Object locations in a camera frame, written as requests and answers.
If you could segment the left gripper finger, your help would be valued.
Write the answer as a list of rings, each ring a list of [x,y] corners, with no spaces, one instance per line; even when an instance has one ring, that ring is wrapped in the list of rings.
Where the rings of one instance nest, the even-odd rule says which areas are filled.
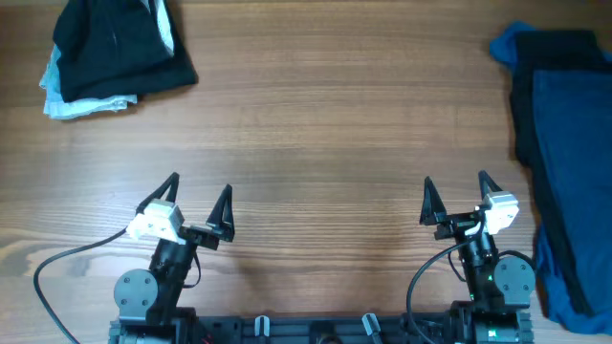
[[[235,223],[232,211],[232,186],[227,184],[206,221],[210,231],[219,239],[233,239]]]
[[[151,194],[144,198],[136,208],[135,214],[143,214],[145,208],[155,199],[175,203],[178,193],[180,175],[173,172],[168,178]]]

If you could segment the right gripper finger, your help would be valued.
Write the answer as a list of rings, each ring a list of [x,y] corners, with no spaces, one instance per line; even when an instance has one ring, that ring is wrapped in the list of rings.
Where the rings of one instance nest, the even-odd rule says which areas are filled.
[[[424,182],[424,199],[420,215],[423,226],[439,225],[447,220],[447,210],[435,187],[433,180],[427,176]]]
[[[478,172],[478,182],[482,198],[481,205],[485,205],[488,203],[487,198],[490,195],[493,195],[495,197],[498,196],[500,192],[502,192],[502,189],[497,185],[497,183],[485,170],[481,170]]]

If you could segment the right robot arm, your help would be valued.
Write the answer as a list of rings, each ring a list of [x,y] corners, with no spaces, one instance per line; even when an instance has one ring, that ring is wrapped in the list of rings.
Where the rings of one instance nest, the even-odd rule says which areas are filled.
[[[498,250],[493,239],[513,223],[518,200],[484,170],[478,173],[478,181],[480,204],[470,212],[450,214],[433,180],[425,178],[420,224],[435,226],[436,240],[452,239],[455,245],[430,258],[411,280],[406,294],[408,326],[425,343],[533,343],[529,308],[536,289],[535,264],[521,252]],[[411,296],[421,275],[454,252],[470,299],[453,302],[437,330],[431,320],[415,318]]]

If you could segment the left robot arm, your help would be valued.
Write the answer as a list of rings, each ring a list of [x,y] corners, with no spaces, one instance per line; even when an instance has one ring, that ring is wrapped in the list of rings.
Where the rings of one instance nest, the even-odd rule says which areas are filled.
[[[232,242],[235,224],[232,186],[226,185],[202,226],[185,226],[176,203],[180,176],[172,173],[136,209],[126,232],[133,239],[159,240],[146,269],[131,269],[114,286],[118,318],[110,324],[109,339],[121,343],[210,343],[196,311],[180,307],[183,290],[197,284],[186,281],[190,269],[200,266],[199,247],[215,250]]]

